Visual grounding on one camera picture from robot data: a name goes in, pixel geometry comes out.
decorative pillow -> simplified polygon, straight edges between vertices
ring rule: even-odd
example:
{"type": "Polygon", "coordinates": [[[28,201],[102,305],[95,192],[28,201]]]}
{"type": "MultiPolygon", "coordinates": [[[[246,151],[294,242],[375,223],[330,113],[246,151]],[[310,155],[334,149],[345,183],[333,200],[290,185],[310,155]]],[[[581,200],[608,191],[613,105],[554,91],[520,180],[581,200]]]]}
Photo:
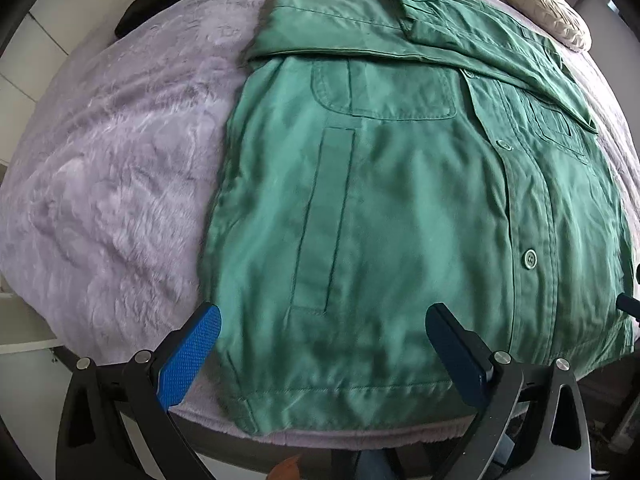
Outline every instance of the decorative pillow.
{"type": "Polygon", "coordinates": [[[507,0],[532,22],[572,50],[589,50],[591,34],[580,14],[564,0],[507,0]]]}

seam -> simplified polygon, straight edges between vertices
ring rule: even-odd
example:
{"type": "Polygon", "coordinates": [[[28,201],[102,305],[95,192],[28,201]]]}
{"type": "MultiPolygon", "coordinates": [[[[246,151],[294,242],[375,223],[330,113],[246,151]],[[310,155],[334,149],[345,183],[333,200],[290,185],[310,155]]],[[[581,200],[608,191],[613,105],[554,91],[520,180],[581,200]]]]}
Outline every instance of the seam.
{"type": "MultiPolygon", "coordinates": [[[[411,1],[411,2],[415,2],[415,3],[417,3],[417,4],[423,4],[423,3],[426,3],[426,1],[425,1],[425,0],[409,0],[409,1],[411,1]]],[[[423,12],[423,13],[425,13],[425,14],[430,14],[431,16],[437,16],[437,13],[435,12],[435,10],[433,10],[433,9],[431,9],[431,8],[429,8],[429,7],[427,7],[426,9],[421,9],[420,7],[414,6],[414,5],[412,5],[412,4],[408,4],[408,3],[406,3],[406,2],[403,2],[402,0],[400,0],[400,4],[401,4],[401,5],[405,5],[405,6],[407,6],[407,7],[410,7],[411,9],[418,10],[419,12],[423,12]]]]}
{"type": "Polygon", "coordinates": [[[340,18],[342,20],[349,20],[350,22],[367,23],[368,25],[377,25],[379,27],[392,28],[393,30],[402,30],[400,27],[392,27],[391,25],[385,25],[384,23],[367,22],[366,20],[356,20],[355,18],[347,18],[345,16],[339,16],[338,14],[331,14],[330,12],[322,12],[322,10],[303,9],[302,7],[294,7],[294,6],[290,6],[290,5],[279,5],[279,6],[275,6],[273,8],[274,9],[279,9],[281,7],[285,8],[285,9],[304,10],[306,12],[314,12],[316,14],[324,14],[325,16],[331,16],[332,18],[340,18]]]}
{"type": "Polygon", "coordinates": [[[577,349],[582,348],[583,346],[587,346],[587,345],[592,344],[594,341],[600,341],[602,339],[602,333],[605,330],[607,331],[607,333],[615,333],[615,332],[617,332],[618,329],[622,328],[622,326],[625,323],[626,323],[626,319],[623,319],[622,321],[618,321],[618,322],[614,323],[611,327],[604,326],[600,330],[600,333],[597,336],[591,337],[591,338],[587,339],[586,341],[583,341],[580,344],[577,344],[576,346],[572,346],[569,349],[559,350],[557,352],[554,352],[554,354],[559,356],[562,353],[574,352],[577,349]]]}
{"type": "Polygon", "coordinates": [[[245,396],[239,397],[240,400],[246,400],[247,397],[260,396],[264,394],[288,394],[293,392],[357,392],[364,390],[401,390],[404,388],[426,388],[429,386],[451,386],[453,382],[448,380],[442,381],[433,381],[429,383],[409,383],[409,384],[387,384],[383,386],[336,386],[335,388],[316,388],[316,387],[308,387],[308,388],[285,388],[283,390],[255,390],[246,394],[245,396]]]}
{"type": "MultiPolygon", "coordinates": [[[[349,78],[348,81],[348,88],[347,90],[349,91],[349,112],[351,115],[353,115],[353,71],[351,70],[351,63],[353,62],[351,57],[346,58],[346,62],[347,62],[347,77],[349,78]]],[[[322,73],[319,73],[319,77],[320,79],[322,79],[322,73]]]]}
{"type": "Polygon", "coordinates": [[[351,132],[351,150],[349,153],[349,164],[347,166],[347,178],[344,184],[344,197],[342,199],[342,208],[340,209],[340,220],[338,222],[338,234],[335,237],[334,259],[331,263],[331,271],[329,272],[329,282],[326,287],[326,301],[324,302],[324,311],[326,312],[329,307],[329,296],[331,293],[331,286],[334,282],[335,264],[338,259],[338,248],[340,247],[340,234],[342,233],[342,222],[344,221],[344,210],[347,205],[347,194],[349,190],[349,184],[351,183],[351,168],[353,167],[353,147],[355,145],[356,130],[352,128],[345,128],[351,132]]]}
{"type": "Polygon", "coordinates": [[[229,367],[231,368],[231,372],[234,375],[234,379],[236,382],[236,387],[238,388],[238,394],[239,394],[239,399],[242,402],[242,405],[244,406],[247,415],[249,416],[249,423],[253,426],[253,430],[254,431],[258,431],[258,424],[256,423],[255,417],[254,417],[254,412],[251,409],[251,406],[249,405],[249,401],[248,399],[242,395],[242,387],[240,386],[240,375],[238,374],[238,370],[236,370],[236,367],[233,363],[233,361],[231,360],[231,354],[227,351],[225,352],[225,356],[226,356],[226,362],[229,363],[229,367]]]}
{"type": "MultiPolygon", "coordinates": [[[[500,100],[502,101],[502,106],[504,108],[505,111],[509,111],[511,108],[508,107],[508,103],[506,102],[506,100],[504,99],[504,96],[502,95],[502,88],[501,86],[495,82],[494,80],[490,80],[492,81],[492,83],[494,84],[494,86],[496,87],[496,90],[498,92],[498,95],[500,96],[500,100]]],[[[520,140],[518,139],[518,136],[516,135],[514,129],[513,129],[513,124],[511,124],[511,130],[513,133],[513,137],[520,142],[520,140]]],[[[511,160],[508,159],[507,157],[502,156],[502,154],[500,152],[498,152],[498,150],[495,149],[496,153],[498,154],[498,156],[500,157],[500,160],[502,160],[502,165],[504,167],[505,170],[505,174],[507,176],[506,179],[506,187],[507,187],[507,199],[509,200],[509,228],[511,231],[511,251],[513,253],[512,257],[511,257],[511,264],[512,264],[512,272],[513,272],[513,318],[511,319],[511,335],[509,338],[509,352],[512,351],[513,349],[513,345],[514,345],[514,339],[516,339],[516,320],[518,321],[518,330],[521,324],[521,319],[520,319],[520,315],[518,312],[518,305],[520,304],[520,302],[518,301],[518,298],[522,296],[522,282],[520,279],[520,275],[518,273],[518,267],[517,267],[517,261],[519,260],[519,251],[518,251],[518,243],[520,241],[520,230],[518,228],[519,224],[517,221],[513,221],[513,218],[516,216],[514,208],[515,208],[515,200],[512,200],[511,197],[511,191],[513,191],[512,187],[513,187],[513,182],[516,181],[516,177],[513,174],[513,169],[511,168],[511,160]]]]}
{"type": "Polygon", "coordinates": [[[364,108],[354,108],[354,114],[356,117],[364,117],[367,119],[376,119],[378,121],[441,121],[442,119],[451,119],[455,117],[455,113],[452,110],[452,106],[449,107],[449,110],[443,115],[437,116],[429,116],[425,117],[424,115],[411,115],[411,114],[400,114],[398,117],[388,117],[388,116],[375,116],[371,110],[366,110],[364,108]]]}
{"type": "Polygon", "coordinates": [[[329,110],[330,112],[337,112],[343,115],[352,115],[350,110],[347,107],[340,106],[338,104],[329,104],[331,99],[329,99],[328,89],[326,88],[326,83],[324,81],[324,77],[322,77],[322,65],[318,60],[314,60],[312,67],[312,77],[311,77],[311,93],[316,98],[316,100],[322,105],[322,108],[329,110]]]}
{"type": "MultiPolygon", "coordinates": [[[[409,1],[411,1],[411,2],[415,2],[415,3],[417,3],[417,4],[421,4],[421,3],[425,3],[425,4],[427,4],[427,3],[429,3],[429,2],[434,2],[434,1],[435,1],[435,2],[438,2],[438,3],[441,3],[441,2],[442,2],[442,3],[445,3],[445,4],[446,4],[447,2],[454,1],[455,3],[457,3],[457,4],[461,4],[461,5],[463,5],[463,6],[465,6],[465,7],[468,7],[469,9],[471,9],[471,10],[473,10],[473,11],[476,11],[476,12],[477,12],[478,10],[482,10],[483,12],[486,12],[487,14],[489,14],[489,16],[490,16],[490,17],[493,17],[493,16],[492,16],[492,12],[493,12],[494,10],[498,10],[498,11],[499,11],[499,9],[494,9],[493,7],[491,7],[491,6],[487,5],[485,2],[482,2],[482,1],[480,1],[480,2],[479,2],[479,4],[480,4],[480,6],[479,6],[479,7],[472,6],[471,4],[469,4],[468,0],[409,0],[409,1]]],[[[437,16],[437,13],[436,13],[436,12],[431,12],[430,10],[420,9],[419,7],[410,6],[409,4],[407,4],[407,6],[408,6],[408,7],[412,7],[412,8],[414,8],[414,9],[416,9],[416,10],[420,10],[421,12],[425,12],[425,13],[427,13],[427,14],[434,14],[435,16],[437,16]]],[[[508,14],[506,14],[506,13],[504,13],[504,12],[501,12],[501,11],[499,11],[499,12],[500,12],[501,14],[504,14],[505,16],[508,16],[511,20],[513,20],[513,21],[515,22],[515,25],[520,29],[520,35],[521,35],[521,37],[522,37],[522,39],[523,39],[523,40],[526,40],[528,43],[533,43],[533,45],[534,45],[534,46],[536,46],[536,47],[540,47],[540,48],[542,48],[543,50],[545,50],[545,51],[546,51],[546,46],[545,46],[545,45],[543,45],[543,44],[540,44],[539,42],[537,42],[537,41],[535,40],[535,36],[537,36],[537,34],[536,34],[535,32],[533,32],[532,30],[528,29],[527,27],[525,27],[525,26],[524,26],[524,25],[522,25],[521,23],[516,22],[516,20],[514,20],[514,19],[513,19],[511,16],[509,16],[508,14]]]]}
{"type": "MultiPolygon", "coordinates": [[[[407,7],[411,7],[412,9],[415,10],[420,10],[421,12],[425,12],[422,9],[418,9],[417,7],[411,6],[411,5],[407,5],[407,7]]],[[[449,31],[449,33],[452,36],[463,36],[465,39],[467,40],[471,40],[471,41],[480,41],[481,43],[485,43],[491,46],[495,46],[497,48],[503,48],[504,50],[509,50],[511,52],[514,52],[516,54],[519,54],[520,56],[526,56],[529,57],[527,52],[524,52],[523,50],[519,49],[519,48],[514,48],[512,46],[507,46],[501,43],[495,43],[495,41],[489,41],[489,40],[484,40],[482,38],[480,38],[479,36],[474,36],[473,34],[469,34],[467,32],[464,32],[462,29],[460,29],[459,27],[451,27],[449,26],[449,23],[446,23],[439,15],[437,14],[430,14],[432,16],[435,16],[438,21],[440,22],[438,25],[441,26],[442,28],[445,28],[447,31],[449,31]]],[[[413,22],[417,22],[417,23],[423,23],[425,25],[428,24],[428,22],[423,22],[422,20],[414,20],[413,18],[409,18],[410,20],[412,20],[413,22]]]]}
{"type": "Polygon", "coordinates": [[[321,317],[325,317],[327,315],[326,308],[322,310],[318,310],[317,308],[312,306],[303,306],[303,305],[294,304],[293,301],[291,301],[291,307],[295,308],[297,312],[302,312],[303,314],[311,314],[312,316],[321,316],[321,317]]]}
{"type": "MultiPolygon", "coordinates": [[[[298,281],[298,270],[300,268],[300,254],[302,252],[302,244],[305,241],[305,235],[306,235],[306,228],[308,226],[308,220],[309,220],[309,212],[311,211],[311,202],[314,198],[314,194],[316,193],[316,185],[318,184],[318,173],[320,171],[320,158],[322,157],[322,145],[324,144],[324,132],[326,131],[326,128],[322,129],[322,139],[320,140],[320,145],[318,146],[318,160],[316,160],[316,172],[314,173],[314,181],[313,184],[311,186],[311,193],[309,194],[309,200],[306,203],[306,211],[305,211],[305,220],[304,223],[302,225],[302,236],[300,237],[300,243],[298,244],[298,254],[296,255],[296,267],[294,269],[293,272],[293,283],[292,283],[292,287],[291,287],[291,299],[289,301],[289,304],[293,307],[293,308],[300,308],[300,306],[297,306],[294,304],[293,299],[296,295],[296,285],[297,285],[297,281],[298,281]]],[[[314,308],[310,308],[308,306],[304,306],[302,307],[305,310],[308,310],[310,312],[313,313],[317,313],[317,314],[323,314],[322,312],[317,312],[316,309],[314,308]]]]}
{"type": "MultiPolygon", "coordinates": [[[[334,49],[331,49],[331,52],[340,52],[342,54],[342,57],[354,57],[353,53],[356,52],[357,53],[356,56],[367,55],[367,56],[373,56],[373,57],[382,57],[384,59],[394,59],[394,60],[409,61],[409,62],[418,61],[424,64],[432,64],[432,65],[436,64],[436,65],[444,65],[445,67],[448,67],[448,68],[458,68],[457,65],[452,65],[451,63],[448,63],[445,59],[431,56],[431,55],[429,55],[428,57],[422,56],[420,57],[420,60],[418,60],[416,59],[415,54],[393,54],[385,50],[370,50],[368,48],[351,48],[351,47],[334,48],[334,49]]],[[[259,54],[255,56],[255,59],[273,59],[273,56],[276,56],[276,55],[284,56],[286,54],[290,54],[292,56],[318,54],[323,57],[337,57],[334,54],[327,54],[326,49],[309,47],[309,48],[305,48],[302,53],[300,53],[300,50],[296,48],[294,48],[293,50],[278,50],[275,53],[271,52],[269,54],[259,54]]]]}

bed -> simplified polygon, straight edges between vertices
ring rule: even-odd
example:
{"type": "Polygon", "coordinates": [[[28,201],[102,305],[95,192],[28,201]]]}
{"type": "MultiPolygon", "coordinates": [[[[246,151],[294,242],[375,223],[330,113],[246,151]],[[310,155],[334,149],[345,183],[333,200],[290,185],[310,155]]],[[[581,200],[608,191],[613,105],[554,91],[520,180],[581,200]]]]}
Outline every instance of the bed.
{"type": "MultiPolygon", "coordinates": [[[[225,121],[249,73],[243,53],[265,1],[181,0],[116,41],[124,2],[38,102],[0,189],[0,267],[76,354],[128,360],[193,311],[225,121]]],[[[503,1],[486,1],[542,33],[503,1]]],[[[558,49],[585,91],[637,251],[640,162],[622,110],[587,53],[558,49]]],[[[210,358],[174,413],[243,436],[216,402],[216,367],[210,358]]],[[[468,423],[257,440],[373,449],[459,436],[468,423]]]]}

